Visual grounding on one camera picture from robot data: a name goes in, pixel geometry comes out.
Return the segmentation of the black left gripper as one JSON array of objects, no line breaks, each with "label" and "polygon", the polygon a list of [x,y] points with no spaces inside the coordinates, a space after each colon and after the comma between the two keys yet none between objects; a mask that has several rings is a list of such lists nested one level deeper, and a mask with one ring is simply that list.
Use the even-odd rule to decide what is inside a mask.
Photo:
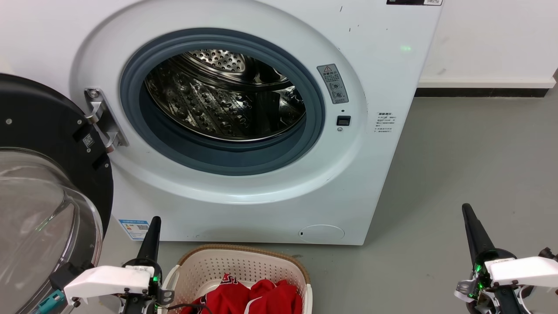
[{"label": "black left gripper", "polygon": [[162,269],[157,264],[159,256],[162,219],[154,216],[150,228],[142,241],[137,258],[129,260],[123,267],[131,266],[133,270],[145,270],[150,275],[146,288],[141,288],[138,293],[132,293],[131,288],[124,288],[124,294],[118,297],[122,305],[118,314],[157,314],[160,308],[165,309],[174,302],[175,292],[163,288]]}]

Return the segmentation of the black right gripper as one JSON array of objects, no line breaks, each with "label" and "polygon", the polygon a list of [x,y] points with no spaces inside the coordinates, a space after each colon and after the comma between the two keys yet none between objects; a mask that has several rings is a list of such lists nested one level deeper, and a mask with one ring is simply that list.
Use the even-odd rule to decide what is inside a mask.
[{"label": "black right gripper", "polygon": [[497,262],[511,262],[514,254],[496,249],[470,204],[462,204],[472,272],[468,280],[458,282],[454,296],[466,302],[469,314],[534,314],[524,304],[529,286],[518,281],[500,284],[493,280],[488,267]]}]

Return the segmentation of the red sports jersey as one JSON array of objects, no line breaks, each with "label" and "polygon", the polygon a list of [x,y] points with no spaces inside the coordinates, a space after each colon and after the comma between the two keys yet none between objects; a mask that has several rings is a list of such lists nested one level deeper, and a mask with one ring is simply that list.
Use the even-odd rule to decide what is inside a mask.
[{"label": "red sports jersey", "polygon": [[259,280],[246,287],[225,273],[215,290],[181,308],[180,314],[303,314],[303,299],[286,280]]}]

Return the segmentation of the cream perforated laundry basket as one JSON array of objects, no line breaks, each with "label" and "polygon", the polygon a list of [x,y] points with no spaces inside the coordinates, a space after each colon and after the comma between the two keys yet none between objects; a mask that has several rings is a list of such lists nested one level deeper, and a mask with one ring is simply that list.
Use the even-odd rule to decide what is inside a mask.
[{"label": "cream perforated laundry basket", "polygon": [[297,288],[302,298],[302,314],[312,314],[313,291],[306,268],[291,255],[241,245],[201,245],[183,255],[170,270],[162,288],[174,291],[176,304],[191,303],[215,290],[223,275],[235,277],[246,287],[259,280],[287,283]]}]

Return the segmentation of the stainless steel washing machine drum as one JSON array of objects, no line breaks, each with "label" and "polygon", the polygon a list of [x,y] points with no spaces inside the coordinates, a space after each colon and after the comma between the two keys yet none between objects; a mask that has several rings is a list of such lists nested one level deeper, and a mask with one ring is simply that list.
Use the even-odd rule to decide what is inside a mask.
[{"label": "stainless steel washing machine drum", "polygon": [[306,117],[304,100],[286,76],[239,52],[206,48],[171,56],[144,84],[169,119],[215,140],[273,139]]}]

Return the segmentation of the blue energy label sticker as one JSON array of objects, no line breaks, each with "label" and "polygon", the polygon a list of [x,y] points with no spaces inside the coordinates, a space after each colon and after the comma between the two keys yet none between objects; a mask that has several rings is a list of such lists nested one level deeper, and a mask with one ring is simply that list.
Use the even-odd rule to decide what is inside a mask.
[{"label": "blue energy label sticker", "polygon": [[118,219],[118,222],[133,241],[143,241],[150,226],[145,220]]}]

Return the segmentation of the teal plug connector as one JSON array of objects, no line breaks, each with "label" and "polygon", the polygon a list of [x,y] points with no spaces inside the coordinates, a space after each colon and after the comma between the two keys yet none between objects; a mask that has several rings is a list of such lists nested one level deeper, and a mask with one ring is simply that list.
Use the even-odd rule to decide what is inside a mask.
[{"label": "teal plug connector", "polygon": [[52,310],[57,308],[60,304],[64,304],[64,302],[66,302],[64,293],[61,290],[56,290],[42,300],[36,306],[32,314],[50,314]]}]

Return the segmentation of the clear glass door bowl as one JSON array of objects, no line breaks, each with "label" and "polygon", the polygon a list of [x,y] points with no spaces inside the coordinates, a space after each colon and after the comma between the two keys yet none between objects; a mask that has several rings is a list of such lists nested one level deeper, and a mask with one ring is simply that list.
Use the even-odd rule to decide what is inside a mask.
[{"label": "clear glass door bowl", "polygon": [[[52,292],[98,264],[95,205],[48,159],[0,150],[0,314],[32,314]],[[67,301],[50,314],[71,314]]]}]

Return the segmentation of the white front-load washing machine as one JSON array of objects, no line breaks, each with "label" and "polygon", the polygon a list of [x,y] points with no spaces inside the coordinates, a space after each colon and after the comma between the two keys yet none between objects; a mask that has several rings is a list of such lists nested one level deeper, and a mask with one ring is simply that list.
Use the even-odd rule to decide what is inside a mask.
[{"label": "white front-load washing machine", "polygon": [[[180,166],[140,139],[116,109],[130,145],[109,155],[116,166],[113,217],[160,216],[163,241],[302,244],[302,228],[331,225],[345,232],[337,245],[361,245],[446,1],[0,0],[0,73],[73,101],[78,88],[99,87],[114,105],[124,63],[141,44],[200,27],[277,44],[311,71],[322,92],[317,66],[335,64],[349,102],[324,97],[317,144],[270,174],[224,177]],[[378,112],[396,115],[395,131],[374,132]],[[337,116],[351,116],[350,125],[337,126]]]}]

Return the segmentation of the silver metal door hinge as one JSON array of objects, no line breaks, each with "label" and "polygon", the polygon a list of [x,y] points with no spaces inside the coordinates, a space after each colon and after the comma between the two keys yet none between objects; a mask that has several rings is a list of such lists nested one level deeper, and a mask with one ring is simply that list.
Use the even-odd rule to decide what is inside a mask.
[{"label": "silver metal door hinge", "polygon": [[85,88],[83,93],[89,108],[85,117],[100,134],[105,150],[111,153],[118,147],[128,147],[129,142],[113,116],[103,91],[99,88]]}]

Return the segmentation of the black floor edge strip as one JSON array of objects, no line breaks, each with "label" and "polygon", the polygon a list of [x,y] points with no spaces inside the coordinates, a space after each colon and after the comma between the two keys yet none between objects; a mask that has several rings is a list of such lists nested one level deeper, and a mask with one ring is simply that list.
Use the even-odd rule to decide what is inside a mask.
[{"label": "black floor edge strip", "polygon": [[416,98],[543,98],[548,88],[417,88]]}]

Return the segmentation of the small printed text label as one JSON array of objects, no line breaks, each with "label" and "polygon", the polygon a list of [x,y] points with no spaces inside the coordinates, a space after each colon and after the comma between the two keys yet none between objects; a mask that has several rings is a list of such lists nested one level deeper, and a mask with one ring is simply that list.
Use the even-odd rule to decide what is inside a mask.
[{"label": "small printed text label", "polygon": [[392,133],[397,126],[397,117],[393,113],[378,112],[374,123],[375,133]]}]

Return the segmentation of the round white filter cover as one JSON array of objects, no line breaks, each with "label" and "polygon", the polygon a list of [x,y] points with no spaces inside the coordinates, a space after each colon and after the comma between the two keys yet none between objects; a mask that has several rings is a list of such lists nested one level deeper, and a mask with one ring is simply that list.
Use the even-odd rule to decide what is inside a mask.
[{"label": "round white filter cover", "polygon": [[309,244],[336,245],[345,236],[344,230],[331,225],[312,225],[299,230],[299,238]]}]

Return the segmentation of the grey warning sticker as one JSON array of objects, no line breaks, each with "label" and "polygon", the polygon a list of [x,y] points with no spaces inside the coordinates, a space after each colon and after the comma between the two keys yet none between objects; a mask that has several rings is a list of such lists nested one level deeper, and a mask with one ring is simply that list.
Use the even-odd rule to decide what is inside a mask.
[{"label": "grey warning sticker", "polygon": [[317,66],[317,71],[326,85],[332,103],[335,105],[348,103],[349,97],[337,66],[335,64],[320,65]]}]

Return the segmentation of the white wall baseboard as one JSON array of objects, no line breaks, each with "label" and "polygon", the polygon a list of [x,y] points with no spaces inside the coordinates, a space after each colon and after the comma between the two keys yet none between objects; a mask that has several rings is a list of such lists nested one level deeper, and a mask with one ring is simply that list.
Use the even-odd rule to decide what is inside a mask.
[{"label": "white wall baseboard", "polygon": [[550,78],[497,78],[497,79],[466,79],[466,78],[422,78],[418,82],[417,88],[534,88],[552,89],[556,85],[556,80]]}]

